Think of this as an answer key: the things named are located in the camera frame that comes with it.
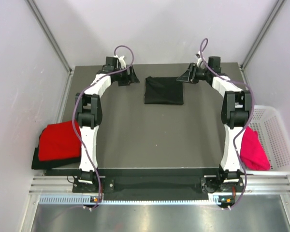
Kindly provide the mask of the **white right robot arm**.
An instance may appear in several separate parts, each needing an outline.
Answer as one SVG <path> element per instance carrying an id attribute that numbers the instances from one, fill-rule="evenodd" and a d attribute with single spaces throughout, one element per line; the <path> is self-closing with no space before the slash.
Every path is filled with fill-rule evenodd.
<path id="1" fill-rule="evenodd" d="M 207 63 L 200 54 L 196 57 L 197 61 L 190 63 L 177 81 L 189 84 L 206 81 L 223 97 L 220 114 L 225 129 L 223 158 L 217 176 L 205 177 L 203 187 L 228 191 L 242 182 L 240 175 L 245 169 L 239 160 L 239 153 L 247 123 L 251 120 L 252 96 L 249 90 L 239 87 L 239 82 L 232 81 L 221 72 L 220 57 L 211 56 Z"/>

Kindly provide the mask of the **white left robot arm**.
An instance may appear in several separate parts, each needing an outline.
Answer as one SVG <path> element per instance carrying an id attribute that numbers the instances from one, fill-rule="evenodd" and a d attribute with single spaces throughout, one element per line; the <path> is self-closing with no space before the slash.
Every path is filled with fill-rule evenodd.
<path id="1" fill-rule="evenodd" d="M 106 58 L 106 64 L 96 74 L 95 79 L 81 93 L 75 96 L 73 110 L 73 126 L 77 137 L 81 142 L 81 162 L 79 169 L 81 174 L 78 181 L 88 191 L 96 191 L 100 186 L 96 158 L 96 143 L 99 126 L 102 122 L 101 98 L 113 82 L 118 86 L 129 86 L 140 83 L 133 66 L 127 65 L 124 56 L 114 55 Z"/>

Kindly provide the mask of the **red folded t shirt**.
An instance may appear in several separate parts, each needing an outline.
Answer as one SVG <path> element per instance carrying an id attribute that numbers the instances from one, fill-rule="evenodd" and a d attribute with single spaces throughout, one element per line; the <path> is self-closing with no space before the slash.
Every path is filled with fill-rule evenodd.
<path id="1" fill-rule="evenodd" d="M 78 123 L 65 121 L 49 124 L 39 138 L 39 161 L 67 160 L 81 157 L 81 142 L 76 136 L 80 133 Z"/>

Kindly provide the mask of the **pink t shirt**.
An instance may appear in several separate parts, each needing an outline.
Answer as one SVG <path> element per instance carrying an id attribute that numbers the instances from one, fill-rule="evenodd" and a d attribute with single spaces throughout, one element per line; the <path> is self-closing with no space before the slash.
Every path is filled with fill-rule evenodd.
<path id="1" fill-rule="evenodd" d="M 240 159 L 253 171 L 268 171 L 271 168 L 266 153 L 259 141 L 258 132 L 247 127 L 242 138 Z"/>

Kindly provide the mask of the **white perforated plastic basket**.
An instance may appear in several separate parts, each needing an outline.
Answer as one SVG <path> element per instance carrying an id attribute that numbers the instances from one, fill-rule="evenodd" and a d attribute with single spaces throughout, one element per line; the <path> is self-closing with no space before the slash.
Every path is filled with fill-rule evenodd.
<path id="1" fill-rule="evenodd" d="M 290 140 L 279 112 L 271 106 L 255 105 L 250 128 L 258 133 L 259 142 L 270 163 L 268 171 L 246 168 L 249 175 L 290 175 Z"/>

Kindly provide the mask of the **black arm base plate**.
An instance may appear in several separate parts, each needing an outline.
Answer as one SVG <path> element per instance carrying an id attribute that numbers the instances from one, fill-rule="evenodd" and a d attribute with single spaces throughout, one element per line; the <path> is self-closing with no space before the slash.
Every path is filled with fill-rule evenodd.
<path id="1" fill-rule="evenodd" d="M 105 197 L 132 198 L 167 198 L 173 195 L 194 195 L 215 193 L 218 190 L 229 191 L 231 188 L 242 190 L 241 178 L 222 181 L 222 178 L 199 176 L 107 176 L 93 185 L 75 180 L 73 192 L 96 192 Z"/>

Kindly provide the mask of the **aluminium frame post right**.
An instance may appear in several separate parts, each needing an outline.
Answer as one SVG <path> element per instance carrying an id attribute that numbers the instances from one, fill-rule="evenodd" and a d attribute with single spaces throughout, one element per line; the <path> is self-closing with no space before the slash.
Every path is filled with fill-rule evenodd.
<path id="1" fill-rule="evenodd" d="M 245 68 L 250 63 L 251 59 L 253 58 L 254 54 L 256 53 L 257 49 L 259 48 L 260 44 L 265 38 L 268 30 L 270 29 L 271 25 L 273 24 L 274 20 L 276 19 L 277 15 L 279 14 L 280 10 L 283 8 L 285 3 L 286 0 L 275 1 L 274 6 L 271 8 L 269 15 L 266 17 L 265 22 L 262 24 L 260 31 L 258 32 L 247 55 L 245 56 L 244 61 L 240 65 L 242 71 L 244 71 Z"/>

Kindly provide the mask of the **aluminium frame post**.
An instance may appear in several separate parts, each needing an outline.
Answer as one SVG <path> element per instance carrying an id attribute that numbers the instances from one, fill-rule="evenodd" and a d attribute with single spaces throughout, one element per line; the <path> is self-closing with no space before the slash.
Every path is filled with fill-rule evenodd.
<path id="1" fill-rule="evenodd" d="M 35 19 L 37 20 L 38 24 L 40 25 L 43 33 L 45 34 L 48 42 L 50 43 L 51 47 L 55 51 L 55 53 L 56 53 L 57 57 L 59 58 L 61 64 L 63 65 L 63 67 L 65 68 L 65 70 L 68 73 L 71 73 L 72 72 L 72 68 L 68 64 L 67 59 L 65 58 L 62 50 L 60 49 L 59 44 L 57 43 L 53 33 L 51 32 L 47 22 L 45 21 L 45 19 L 44 19 L 43 15 L 42 15 L 38 5 L 36 4 L 36 2 L 34 0 L 25 0 L 25 3 L 28 5 L 29 9 L 33 13 Z"/>
<path id="2" fill-rule="evenodd" d="M 251 59 L 253 58 L 254 54 L 256 53 L 257 49 L 259 48 L 260 44 L 265 38 L 268 30 L 270 29 L 271 25 L 273 24 L 274 20 L 276 19 L 277 15 L 279 14 L 280 10 L 283 8 L 285 3 L 286 0 L 275 1 L 274 6 L 271 8 L 269 15 L 266 17 L 265 22 L 262 24 L 260 31 L 258 32 L 247 55 L 245 56 L 244 61 L 240 65 L 242 71 L 244 71 L 245 68 L 250 63 Z"/>

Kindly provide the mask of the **aluminium frame post left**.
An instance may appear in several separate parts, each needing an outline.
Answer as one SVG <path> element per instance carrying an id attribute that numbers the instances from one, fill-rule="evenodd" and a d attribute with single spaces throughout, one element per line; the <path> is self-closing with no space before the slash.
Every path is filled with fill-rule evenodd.
<path id="1" fill-rule="evenodd" d="M 68 73 L 71 73 L 72 72 L 72 68 L 68 64 L 67 59 L 65 58 L 62 50 L 60 49 L 59 44 L 57 43 L 53 33 L 51 32 L 47 22 L 45 21 L 45 19 L 44 19 L 43 15 L 42 15 L 38 5 L 36 4 L 36 2 L 34 0 L 25 0 L 25 3 L 28 5 L 29 9 L 33 13 L 35 19 L 37 20 L 38 24 L 40 25 L 43 33 L 45 34 L 48 42 L 50 43 L 51 47 L 55 51 L 55 53 L 56 53 L 57 57 L 59 58 L 61 64 L 63 65 L 63 67 L 65 68 L 65 70 Z"/>

